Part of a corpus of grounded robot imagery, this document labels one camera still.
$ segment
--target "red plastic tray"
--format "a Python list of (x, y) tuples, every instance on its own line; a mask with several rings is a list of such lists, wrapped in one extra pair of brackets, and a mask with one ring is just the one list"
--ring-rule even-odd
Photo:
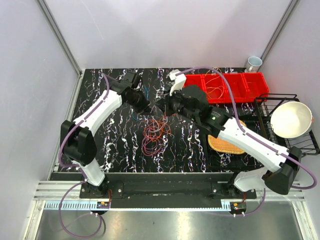
[(242, 75), (249, 90), (245, 102), (253, 102), (255, 98), (259, 97), (261, 94), (269, 93), (269, 88), (261, 72), (245, 72), (242, 73)]
[(202, 79), (201, 74), (192, 74), (192, 75), (185, 75), (186, 81), (183, 87), (187, 87), (189, 85), (197, 85), (202, 91), (206, 92), (206, 86)]
[[(246, 80), (244, 79), (244, 76), (241, 73), (225, 73), (223, 74), (225, 79), (228, 81), (234, 101), (236, 103), (245, 103), (246, 97), (249, 94), (249, 89), (246, 84)], [(228, 95), (224, 99), (225, 103), (231, 103), (231, 97), (228, 91)]]
[(228, 90), (226, 90), (222, 78), (217, 74), (203, 74), (202, 78), (209, 104), (224, 103), (228, 96)]
[[(231, 87), (234, 101), (236, 103), (245, 102), (245, 98), (248, 95), (248, 87), (242, 74), (224, 73), (223, 76)], [(231, 97), (229, 95), (227, 85), (220, 76), (217, 74), (203, 74), (202, 77), (206, 87), (207, 99), (210, 104), (231, 103)]]

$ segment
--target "white cup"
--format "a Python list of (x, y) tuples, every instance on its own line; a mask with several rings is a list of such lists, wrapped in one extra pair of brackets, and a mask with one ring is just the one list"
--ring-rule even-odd
[(245, 66), (245, 72), (250, 73), (250, 72), (257, 72), (259, 67), (262, 65), (262, 60), (261, 58), (257, 56), (251, 56), (248, 58), (248, 61)]

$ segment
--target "wicker basket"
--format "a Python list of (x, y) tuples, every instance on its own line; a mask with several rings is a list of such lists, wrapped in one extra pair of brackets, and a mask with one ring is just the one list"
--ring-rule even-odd
[[(246, 124), (243, 121), (240, 121), (240, 123), (246, 127)], [(226, 154), (244, 154), (245, 151), (240, 149), (239, 147), (224, 141), (220, 138), (215, 138), (211, 135), (208, 135), (208, 143), (209, 146), (216, 150), (217, 152), (226, 153)]]

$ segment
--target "black marble surface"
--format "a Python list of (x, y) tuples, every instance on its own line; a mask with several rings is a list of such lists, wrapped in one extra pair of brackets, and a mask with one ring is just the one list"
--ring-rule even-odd
[[(143, 78), (142, 89), (153, 105), (161, 98), (162, 92), (171, 86), (167, 78), (171, 70), (173, 68), (86, 69), (72, 119), (81, 116), (100, 97), (106, 87), (101, 73), (119, 80), (127, 71), (137, 72)], [(223, 73), (242, 70), (221, 68)], [(206, 72), (207, 70), (197, 70), (190, 74)], [(230, 104), (217, 106), (233, 113)], [(247, 116), (252, 114), (254, 107), (251, 103), (240, 103), (237, 104), (237, 110), (240, 116)], [(154, 118), (159, 120), (161, 116), (162, 112), (156, 109)], [(246, 153), (234, 155), (210, 149), (199, 129), (191, 121), (178, 115), (168, 118), (171, 134), (163, 135), (161, 151), (154, 156), (145, 156), (141, 150), (141, 142), (144, 138), (143, 130), (150, 118), (137, 116), (126, 103), (109, 116), (94, 137), (98, 149), (96, 159), (102, 170), (106, 173), (190, 173), (237, 171), (240, 168), (251, 170), (261, 167), (259, 162)], [(260, 126), (256, 121), (244, 122), (248, 128), (259, 133)], [(76, 170), (73, 168), (58, 169), (58, 172), (74, 171)]]

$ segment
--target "gray wall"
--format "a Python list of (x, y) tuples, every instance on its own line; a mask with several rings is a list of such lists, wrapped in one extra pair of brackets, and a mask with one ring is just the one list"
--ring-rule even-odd
[(46, 0), (81, 68), (244, 66), (290, 0)]
[[(311, 109), (313, 132), (320, 143), (320, 1), (302, 0), (281, 34), (263, 68), (272, 93), (295, 93)], [(305, 157), (302, 163), (320, 179), (320, 156)], [(311, 178), (303, 172), (300, 180), (308, 185)], [(320, 236), (320, 185), (304, 191), (313, 224)]]
[(0, 238), (20, 239), (77, 80), (35, 0), (0, 0)]

